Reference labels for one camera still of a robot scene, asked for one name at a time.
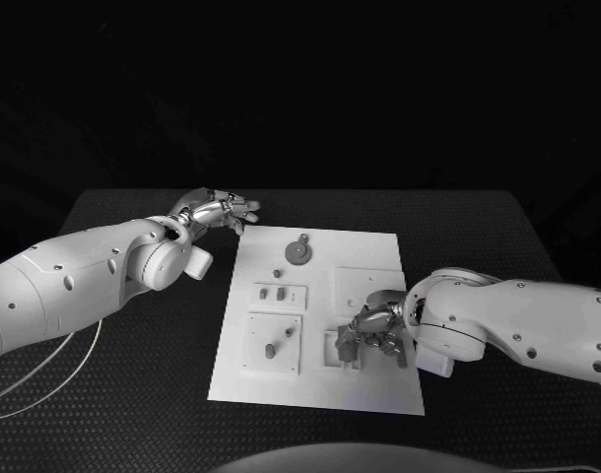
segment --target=white cable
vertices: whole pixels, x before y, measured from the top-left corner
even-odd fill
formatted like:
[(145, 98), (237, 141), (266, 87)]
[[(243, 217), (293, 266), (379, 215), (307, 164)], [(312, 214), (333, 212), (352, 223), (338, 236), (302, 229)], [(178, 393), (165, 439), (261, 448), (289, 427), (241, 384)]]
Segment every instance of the white cable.
[[(75, 371), (73, 372), (73, 375), (68, 377), (68, 379), (58, 385), (58, 388), (38, 401), (35, 402), (34, 404), (31, 404), (28, 407), (25, 407), (24, 409), (9, 413), (9, 414), (5, 414), (3, 416), (0, 416), (0, 420), (2, 419), (6, 419), (8, 417), (12, 417), (12, 416), (16, 416), (18, 414), (26, 412), (29, 409), (32, 409), (35, 406), (38, 406), (39, 404), (42, 404), (61, 390), (62, 388), (65, 387), (65, 385), (73, 381), (73, 379), (75, 378), (80, 370), (83, 369), (84, 367), (84, 364), (87, 363), (87, 360), (90, 359), (90, 356), (91, 356), (91, 353), (94, 352), (94, 347), (97, 345), (97, 340), (99, 340), (99, 335), (101, 334), (101, 326), (103, 326), (103, 320), (99, 321), (99, 327), (97, 327), (97, 334), (94, 336), (94, 341), (91, 342), (91, 347), (90, 347), (90, 350), (87, 352), (87, 355), (75, 369)], [(8, 387), (2, 392), (0, 392), (0, 397), (5, 396), (13, 389), (16, 389), (16, 387), (21, 386), (21, 384), (24, 384), (24, 382), (34, 376), (34, 374), (45, 367), (45, 365), (48, 364), (48, 362), (52, 360), (52, 358), (55, 357), (55, 355), (58, 355), (62, 347), (65, 346), (65, 344), (68, 343), (70, 339), (73, 338), (73, 335), (74, 333), (71, 333), (68, 335), (68, 338), (65, 338), (65, 341), (61, 343), (60, 347), (55, 349), (55, 352), (51, 354), (51, 356), (45, 359), (45, 361), (41, 363), (41, 365), (31, 371), (31, 373), (11, 386)]]

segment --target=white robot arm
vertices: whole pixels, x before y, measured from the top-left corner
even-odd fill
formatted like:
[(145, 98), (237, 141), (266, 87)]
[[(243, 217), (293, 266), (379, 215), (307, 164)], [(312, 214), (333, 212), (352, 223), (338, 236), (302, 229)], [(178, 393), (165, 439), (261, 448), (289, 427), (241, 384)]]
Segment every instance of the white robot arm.
[(452, 375), (454, 360), (480, 360), (492, 343), (521, 365), (601, 382), (601, 289), (443, 269), (408, 295), (371, 295), (341, 330), (342, 360), (354, 360), (374, 332), (381, 350), (397, 355), (403, 325), (420, 344), (420, 368), (440, 375)]
[(201, 188), (168, 216), (61, 236), (0, 264), (0, 355), (67, 335), (117, 312), (139, 294), (162, 291), (186, 272), (202, 279), (212, 255), (194, 241), (211, 227), (257, 221), (258, 202)]

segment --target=black table surface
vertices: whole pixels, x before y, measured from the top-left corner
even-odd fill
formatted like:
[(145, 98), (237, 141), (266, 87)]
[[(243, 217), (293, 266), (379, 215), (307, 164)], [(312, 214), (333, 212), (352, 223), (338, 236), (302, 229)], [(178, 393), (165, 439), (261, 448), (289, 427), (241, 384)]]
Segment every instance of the black table surface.
[[(503, 191), (244, 190), (263, 202), (260, 225), (394, 233), (410, 287), (443, 267), (502, 279), (558, 281), (529, 219)], [(61, 234), (163, 215), (188, 189), (93, 189)], [(359, 441), (431, 448), (505, 468), (601, 469), (601, 386), (521, 367), (489, 348), (452, 378), (421, 372), (427, 416), (208, 401), (237, 234), (198, 244), (215, 263), (135, 298), (104, 322), (75, 380), (34, 410), (0, 421), (0, 471), (208, 471), (284, 446)], [(3, 400), (0, 414), (37, 401), (84, 357), (81, 331), (37, 377)], [(0, 390), (61, 340), (0, 358)]]

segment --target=table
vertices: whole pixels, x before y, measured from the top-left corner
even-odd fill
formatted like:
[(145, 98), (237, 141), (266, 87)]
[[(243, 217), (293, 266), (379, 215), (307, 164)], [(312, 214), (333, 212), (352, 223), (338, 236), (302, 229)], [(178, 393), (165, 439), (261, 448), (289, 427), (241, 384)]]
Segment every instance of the table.
[[(61, 234), (169, 211), (191, 189), (93, 189)], [(395, 233), (410, 287), (443, 267), (558, 281), (512, 194), (440, 190), (244, 190), (260, 224)], [(421, 372), (427, 417), (208, 401), (238, 251), (233, 231), (198, 243), (215, 256), (204, 281), (182, 277), (104, 322), (88, 365), (37, 409), (0, 422), (0, 471), (208, 471), (286, 446), (369, 441), (431, 448), (505, 468), (601, 468), (601, 386), (521, 367), (496, 350), (446, 379)], [(62, 382), (96, 327), (0, 401), (0, 414)], [(61, 340), (0, 358), (0, 390)]]

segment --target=cable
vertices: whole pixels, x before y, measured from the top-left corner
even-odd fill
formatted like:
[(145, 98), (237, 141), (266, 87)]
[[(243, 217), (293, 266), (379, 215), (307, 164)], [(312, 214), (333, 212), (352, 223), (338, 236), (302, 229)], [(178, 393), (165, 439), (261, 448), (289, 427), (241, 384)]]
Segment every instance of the cable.
[[(94, 352), (94, 347), (97, 346), (97, 340), (99, 340), (99, 335), (101, 334), (101, 326), (103, 326), (103, 320), (99, 321), (99, 327), (97, 327), (97, 334), (94, 336), (94, 341), (91, 342), (91, 347), (90, 347), (90, 350), (87, 352), (87, 355), (75, 369), (75, 371), (73, 372), (73, 375), (68, 377), (68, 379), (58, 385), (58, 388), (38, 401), (35, 402), (34, 404), (31, 404), (28, 407), (25, 407), (24, 409), (9, 413), (9, 414), (5, 414), (3, 416), (0, 416), (0, 420), (2, 419), (6, 419), (8, 417), (12, 417), (12, 416), (16, 416), (18, 414), (26, 412), (29, 409), (32, 409), (34, 407), (37, 407), (39, 404), (42, 404), (61, 390), (62, 388), (65, 387), (65, 385), (73, 381), (73, 379), (75, 378), (80, 370), (83, 369), (84, 367), (84, 364), (87, 363), (87, 360), (90, 359), (91, 357), (91, 353)], [(21, 386), (21, 384), (24, 384), (24, 382), (26, 382), (26, 380), (35, 375), (35, 373), (45, 367), (45, 365), (50, 363), (50, 361), (54, 359), (54, 357), (58, 355), (62, 347), (65, 346), (65, 344), (70, 342), (71, 338), (73, 338), (73, 335), (75, 333), (71, 333), (68, 335), (68, 337), (65, 338), (64, 342), (61, 343), (61, 345), (58, 346), (58, 348), (55, 349), (54, 353), (50, 355), (50, 357), (45, 359), (45, 361), (41, 363), (41, 365), (31, 371), (31, 373), (11, 386), (8, 387), (2, 392), (0, 392), (0, 397), (3, 397), (11, 391), (13, 391), (13, 389), (16, 389), (16, 387)]]

